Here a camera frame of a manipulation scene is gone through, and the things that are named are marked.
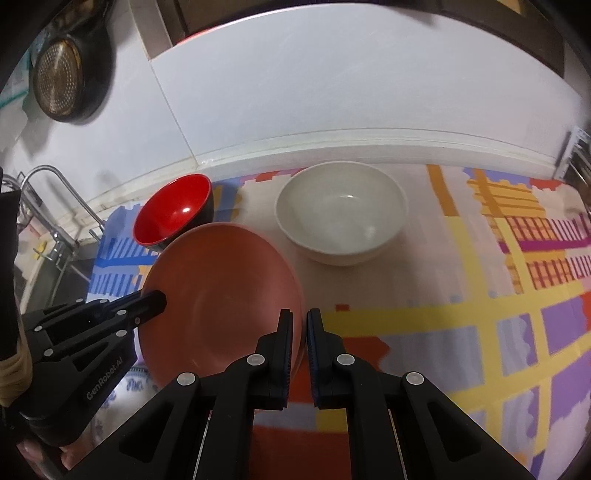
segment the frying pan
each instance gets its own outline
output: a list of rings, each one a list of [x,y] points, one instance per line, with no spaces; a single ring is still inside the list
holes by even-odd
[[[106,19],[114,0],[69,30],[58,30],[41,48],[31,74],[41,110],[59,122],[79,122],[105,99],[113,73]]]

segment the white wall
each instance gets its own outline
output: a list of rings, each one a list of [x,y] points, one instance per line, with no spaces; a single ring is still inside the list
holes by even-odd
[[[565,82],[494,35],[422,12],[288,9],[148,61],[129,0],[120,0],[111,35],[115,80],[98,114],[58,124],[28,101],[29,124],[0,154],[8,172],[56,165],[98,210],[124,197],[130,180],[183,159],[167,174],[197,165],[238,174],[255,158],[264,168],[375,156],[549,176],[567,132],[591,115],[591,83],[576,59],[567,55]],[[57,184],[35,187],[56,216],[64,212]]]

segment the orange plastic bowl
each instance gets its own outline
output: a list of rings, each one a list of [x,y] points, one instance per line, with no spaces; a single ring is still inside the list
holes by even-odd
[[[182,372],[220,373],[275,332],[281,309],[294,315],[291,375],[306,338],[301,285],[267,240],[235,223],[184,233],[158,257],[144,292],[161,290],[165,311],[139,327],[144,359],[160,387]]]

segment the bowl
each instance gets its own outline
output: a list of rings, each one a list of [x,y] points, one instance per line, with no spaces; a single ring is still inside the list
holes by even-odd
[[[160,387],[182,372],[220,373],[254,353],[259,337],[277,330],[281,309],[293,312],[291,375],[306,338],[303,291],[279,251],[235,223],[202,225],[158,257],[144,292],[161,290],[167,305],[139,327],[148,369]]]
[[[173,180],[154,193],[139,211],[134,240],[162,252],[183,233],[213,221],[212,183],[199,173]]]
[[[277,223],[308,257],[346,266],[376,257],[408,215],[389,175],[350,161],[321,163],[293,176],[275,203]]]

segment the tan elastic band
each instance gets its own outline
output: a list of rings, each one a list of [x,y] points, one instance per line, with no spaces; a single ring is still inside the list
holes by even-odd
[[[18,332],[16,354],[0,361],[0,405],[3,407],[9,407],[31,386],[33,380],[33,360],[20,316]]]

